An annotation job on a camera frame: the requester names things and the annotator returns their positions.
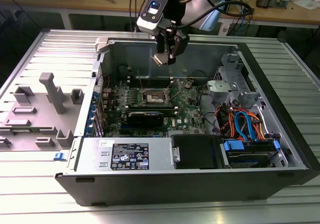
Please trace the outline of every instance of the electronic device on desk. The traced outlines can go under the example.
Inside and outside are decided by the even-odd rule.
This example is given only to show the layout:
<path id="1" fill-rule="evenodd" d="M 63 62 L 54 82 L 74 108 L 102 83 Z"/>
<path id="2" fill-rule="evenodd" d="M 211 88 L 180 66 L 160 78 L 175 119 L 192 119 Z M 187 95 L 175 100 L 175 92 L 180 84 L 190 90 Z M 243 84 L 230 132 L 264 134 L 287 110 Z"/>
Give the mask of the electronic device on desk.
<path id="1" fill-rule="evenodd" d="M 256 0 L 256 6 L 258 8 L 286 8 L 289 3 L 289 0 Z"/>

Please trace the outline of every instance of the black cable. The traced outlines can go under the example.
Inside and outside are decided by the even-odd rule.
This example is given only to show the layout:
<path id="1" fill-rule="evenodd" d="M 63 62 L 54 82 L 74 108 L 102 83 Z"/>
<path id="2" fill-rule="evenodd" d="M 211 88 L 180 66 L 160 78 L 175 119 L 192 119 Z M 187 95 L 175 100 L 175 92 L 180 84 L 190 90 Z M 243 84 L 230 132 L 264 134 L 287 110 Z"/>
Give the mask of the black cable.
<path id="1" fill-rule="evenodd" d="M 215 112 L 207 112 L 207 113 L 203 114 L 203 116 L 206 116 L 208 114 L 215 114 Z"/>
<path id="2" fill-rule="evenodd" d="M 134 10 L 134 31 L 136 32 L 137 31 L 137 10 L 136 10 L 136 7 L 137 7 L 137 0 L 134 0 L 134 7 L 135 7 L 135 10 Z"/>
<path id="3" fill-rule="evenodd" d="M 131 3 L 132 3 L 132 0 L 129 0 L 130 29 L 131 29 L 131 32 L 133 32 L 133 31 L 132 31 L 132 19 L 131 19 Z"/>
<path id="4" fill-rule="evenodd" d="M 248 30 L 249 30 L 250 24 L 251 24 L 251 19 L 252 19 L 252 16 L 251 16 L 251 18 L 249 19 L 249 24 L 248 24 L 248 26 L 247 26 L 247 28 L 246 28 L 245 35 L 244 35 L 244 36 L 247 36 Z"/>
<path id="5" fill-rule="evenodd" d="M 305 30 L 303 28 L 300 28 L 300 29 L 308 38 L 312 38 L 312 36 L 310 37 L 309 33 L 305 32 Z"/>
<path id="6" fill-rule="evenodd" d="M 205 16 L 207 16 L 209 13 L 211 13 L 212 11 L 222 7 L 222 6 L 226 6 L 226 5 L 240 5 L 240 6 L 244 6 L 248 9 L 247 12 L 245 12 L 243 14 L 242 17 L 244 16 L 247 16 L 247 15 L 251 15 L 252 14 L 252 8 L 250 7 L 250 5 L 242 2 L 242 1 L 238 1 L 238 0 L 230 0 L 230 1 L 225 1 L 223 3 L 220 3 L 216 6 L 214 6 L 213 8 L 209 9 L 208 11 L 206 11 L 205 13 L 203 13 L 202 15 L 200 15 L 198 18 L 196 18 L 195 20 L 185 24 L 185 25 L 180 25 L 180 26 L 177 26 L 176 28 L 177 29 L 182 29 L 182 28 L 185 28 L 185 27 L 188 27 L 188 26 L 191 26 L 193 24 L 195 24 L 196 22 L 200 21 L 201 19 L 203 19 Z"/>
<path id="7" fill-rule="evenodd" d="M 96 85 L 99 83 L 99 80 L 101 79 L 101 77 L 103 77 L 103 76 L 109 76 L 108 74 L 101 74 L 100 76 L 99 76 L 99 78 L 96 80 Z"/>
<path id="8" fill-rule="evenodd" d="M 12 42 L 10 41 L 8 35 L 6 34 L 6 31 L 3 30 L 3 33 L 5 34 L 4 36 L 5 36 L 6 40 L 7 40 L 7 42 L 9 43 L 9 45 L 11 46 L 14 55 L 18 58 L 18 57 L 19 57 L 19 56 L 18 56 L 18 53 L 17 53 L 16 49 L 14 48 L 14 45 L 13 45 Z"/>
<path id="9" fill-rule="evenodd" d="M 8 78 L 8 76 L 4 75 L 4 74 L 3 74 L 3 73 L 1 73 L 1 72 L 0 72 L 0 75 L 1 75 L 2 77 L 4 77 L 5 79 L 7 79 L 7 78 Z"/>
<path id="10" fill-rule="evenodd" d="M 12 26 L 13 24 L 15 24 L 14 21 L 8 19 L 1 11 L 0 11 L 0 14 L 2 15 L 2 17 L 6 20 L 6 21 L 9 21 L 10 22 L 10 28 L 14 31 L 14 32 L 17 32 L 19 34 L 24 34 L 25 36 L 29 37 L 32 41 L 35 40 L 35 38 L 31 37 L 29 34 L 27 34 L 26 32 L 24 31 L 21 31 L 21 30 L 15 30 L 14 27 Z"/>
<path id="11" fill-rule="evenodd" d="M 248 30 L 248 28 L 250 27 L 251 19 L 252 17 L 250 16 L 249 20 L 242 26 L 245 27 L 246 25 L 248 25 L 246 29 L 243 28 L 241 31 L 239 31 L 239 29 L 241 28 L 241 26 L 239 26 L 236 30 L 234 30 L 234 32 L 243 32 L 245 30 Z"/>
<path id="12" fill-rule="evenodd" d="M 209 76 L 203 71 L 203 70 L 192 70 L 187 76 L 186 78 L 189 79 L 190 78 L 190 75 L 194 72 L 200 72 L 202 73 L 204 76 L 206 76 L 208 79 L 209 79 Z"/>
<path id="13" fill-rule="evenodd" d="M 214 5 L 214 3 L 212 3 L 211 0 L 207 0 L 207 1 L 208 1 L 208 3 L 209 3 L 212 7 L 216 7 L 216 6 Z M 222 9 L 220 9 L 220 8 L 217 8 L 216 10 L 219 11 L 220 13 L 224 14 L 224 15 L 228 15 L 228 16 L 231 16 L 231 17 L 244 17 L 244 16 L 247 16 L 247 15 L 245 15 L 245 14 L 232 14 L 232 13 L 229 13 L 229 12 L 227 12 L 227 11 L 224 11 L 224 10 L 222 10 Z"/>
<path id="14" fill-rule="evenodd" d="M 28 15 L 28 13 L 15 1 L 15 0 L 12 0 L 15 5 L 17 5 L 28 17 L 29 19 L 41 30 L 41 27 L 36 23 L 36 21 L 33 20 L 33 18 L 30 17 L 30 15 Z"/>
<path id="15" fill-rule="evenodd" d="M 140 10 L 139 10 L 138 18 L 140 17 L 140 14 L 141 14 L 142 8 L 143 8 L 143 7 L 144 7 L 144 5 L 145 5 L 145 2 L 146 2 L 146 0 L 143 0 L 142 4 L 141 4 L 141 6 L 140 6 Z"/>
<path id="16" fill-rule="evenodd" d="M 200 115 L 203 116 L 203 119 L 204 119 L 207 123 L 209 123 L 209 124 L 214 128 L 215 131 L 217 131 L 217 132 L 219 133 L 219 129 L 218 129 L 211 121 L 209 121 L 209 120 L 205 117 L 205 115 L 203 114 L 202 109 L 201 109 L 201 98 L 202 98 L 202 95 L 204 94 L 204 90 L 205 90 L 206 87 L 207 87 L 207 85 L 204 86 L 204 88 L 203 88 L 202 91 L 201 91 L 200 97 L 199 97 L 199 101 L 198 101 L 198 102 L 199 102 L 199 112 L 200 112 Z"/>
<path id="17" fill-rule="evenodd" d="M 320 25 L 319 25 L 319 27 L 317 28 L 317 30 L 315 31 L 315 34 L 313 35 L 315 38 L 317 37 L 317 33 L 318 33 L 319 30 L 320 30 Z"/>
<path id="18" fill-rule="evenodd" d="M 241 19 L 241 18 L 238 18 L 237 22 L 236 22 L 236 23 L 234 24 L 234 26 L 231 28 L 230 32 L 227 33 L 227 36 L 229 36 L 229 35 L 232 33 L 232 31 L 235 30 L 235 28 L 236 28 L 236 26 L 237 26 L 237 24 L 238 24 L 238 22 L 239 22 L 240 19 Z"/>

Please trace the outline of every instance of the side panel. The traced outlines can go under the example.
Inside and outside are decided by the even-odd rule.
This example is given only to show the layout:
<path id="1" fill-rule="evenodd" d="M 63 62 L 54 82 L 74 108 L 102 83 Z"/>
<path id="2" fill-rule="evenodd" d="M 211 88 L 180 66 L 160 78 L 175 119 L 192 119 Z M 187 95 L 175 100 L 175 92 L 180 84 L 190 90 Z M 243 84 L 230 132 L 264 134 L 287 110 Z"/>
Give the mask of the side panel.
<path id="1" fill-rule="evenodd" d="M 59 176 L 79 205 L 134 205 L 267 199 L 305 171 Z"/>
<path id="2" fill-rule="evenodd" d="M 276 94 L 274 88 L 270 84 L 269 80 L 266 78 L 261 67 L 257 63 L 256 59 L 252 55 L 246 44 L 240 44 L 241 52 L 246 60 L 246 64 L 249 66 L 248 71 L 255 76 L 257 83 L 261 88 L 261 94 L 265 95 L 265 99 L 270 103 L 271 108 L 275 112 L 277 119 L 280 121 L 285 133 L 288 135 L 290 141 L 292 142 L 294 148 L 298 152 L 300 158 L 307 168 L 310 168 L 308 176 L 306 176 L 301 181 L 296 184 L 304 184 L 307 181 L 318 176 L 320 173 L 320 163 L 318 162 L 316 156 L 313 154 L 312 150 L 308 146 L 307 142 L 303 138 L 299 129 L 295 125 L 294 121 L 290 117 L 287 109 L 284 107 L 280 98 Z"/>

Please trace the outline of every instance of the blue cable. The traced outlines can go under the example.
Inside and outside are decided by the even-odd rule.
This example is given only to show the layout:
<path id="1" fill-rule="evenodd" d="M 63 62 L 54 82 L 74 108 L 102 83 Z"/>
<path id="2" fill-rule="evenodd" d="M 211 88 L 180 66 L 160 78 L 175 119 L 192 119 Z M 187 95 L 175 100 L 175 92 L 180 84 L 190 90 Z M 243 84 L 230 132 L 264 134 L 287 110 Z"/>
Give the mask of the blue cable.
<path id="1" fill-rule="evenodd" d="M 250 120 L 250 117 L 245 113 L 245 112 L 243 112 L 243 111 L 239 111 L 236 115 L 235 115 L 235 117 L 234 117 L 234 124 L 235 124 L 235 129 L 237 130 L 237 132 L 244 138 L 244 140 L 245 141 L 248 141 L 248 138 L 246 137 L 246 135 L 245 134 L 243 134 L 242 132 L 241 132 L 241 129 L 239 128 L 239 121 L 238 121 L 238 118 L 239 118 L 239 115 L 240 114 L 243 114 L 244 116 L 245 116 L 245 118 L 246 118 L 246 120 L 247 120 L 247 123 L 248 123 L 248 129 L 249 129 L 249 134 L 250 134 L 250 137 L 251 137 L 251 139 L 252 140 L 256 140 L 256 134 L 255 134 L 255 132 L 254 132 L 254 130 L 252 129 L 252 123 L 251 123 L 251 120 Z"/>
<path id="2" fill-rule="evenodd" d="M 244 20 L 245 20 L 245 17 L 243 16 L 241 20 L 240 28 L 238 29 L 237 34 L 235 36 L 238 36 L 239 33 L 242 32 L 242 28 L 244 26 Z"/>

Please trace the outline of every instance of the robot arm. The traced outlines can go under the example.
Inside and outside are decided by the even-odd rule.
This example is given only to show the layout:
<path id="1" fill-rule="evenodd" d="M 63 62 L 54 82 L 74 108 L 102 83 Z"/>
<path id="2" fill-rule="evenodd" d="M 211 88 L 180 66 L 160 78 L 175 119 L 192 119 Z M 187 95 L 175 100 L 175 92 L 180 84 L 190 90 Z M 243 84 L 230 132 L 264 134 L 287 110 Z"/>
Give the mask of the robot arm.
<path id="1" fill-rule="evenodd" d="M 159 66 L 174 64 L 176 57 L 185 51 L 190 39 L 183 33 L 182 28 L 196 23 L 195 27 L 199 28 L 198 22 L 205 16 L 216 9 L 226 14 L 227 12 L 219 8 L 226 6 L 227 2 L 237 1 L 223 2 L 224 0 L 148 0 L 137 25 L 142 32 L 155 36 L 157 53 L 152 56 L 154 61 Z M 250 6 L 246 5 L 246 8 L 248 11 L 245 14 L 249 15 Z M 191 22 L 182 25 L 190 18 L 195 20 L 192 19 Z"/>

